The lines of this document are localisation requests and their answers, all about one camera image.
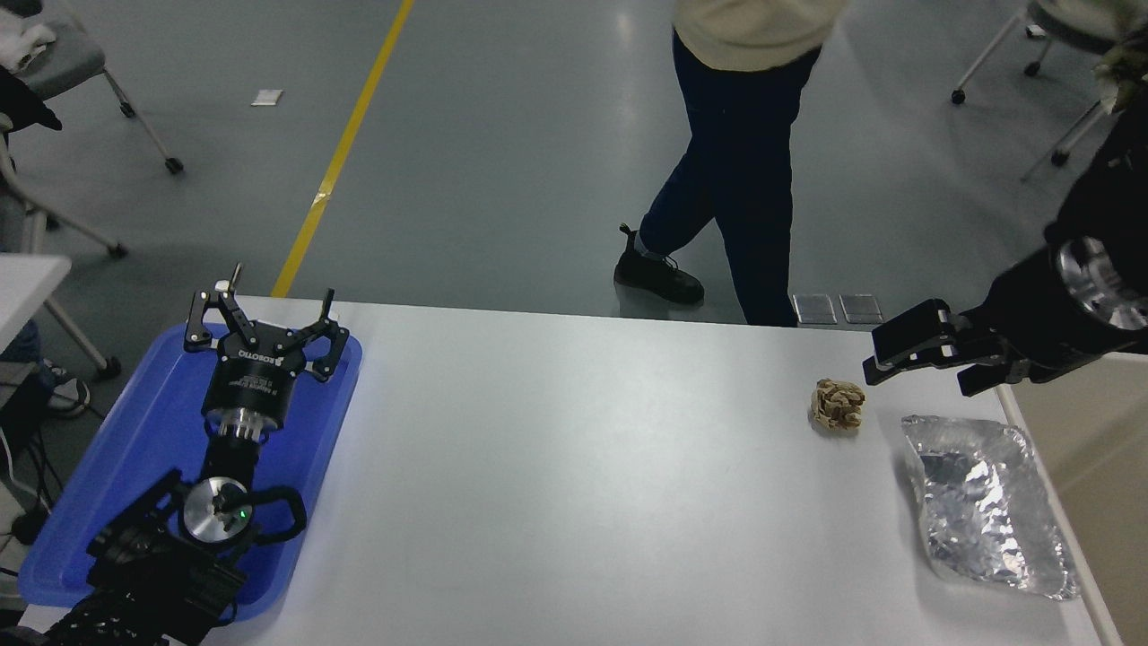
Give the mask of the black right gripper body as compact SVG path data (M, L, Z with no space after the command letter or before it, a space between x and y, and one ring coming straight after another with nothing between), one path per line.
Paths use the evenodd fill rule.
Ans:
M1111 353L1135 351L1135 285L1107 247L1039 250L965 311L999 338L1007 383L1049 383Z

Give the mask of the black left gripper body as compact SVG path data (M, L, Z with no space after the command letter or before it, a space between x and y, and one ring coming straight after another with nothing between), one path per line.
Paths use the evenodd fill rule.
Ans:
M295 380L305 368L305 355L284 338L247 349L238 335L227 335L216 348L218 361L205 389L202 415L222 417L247 408L271 425L284 425L290 410Z

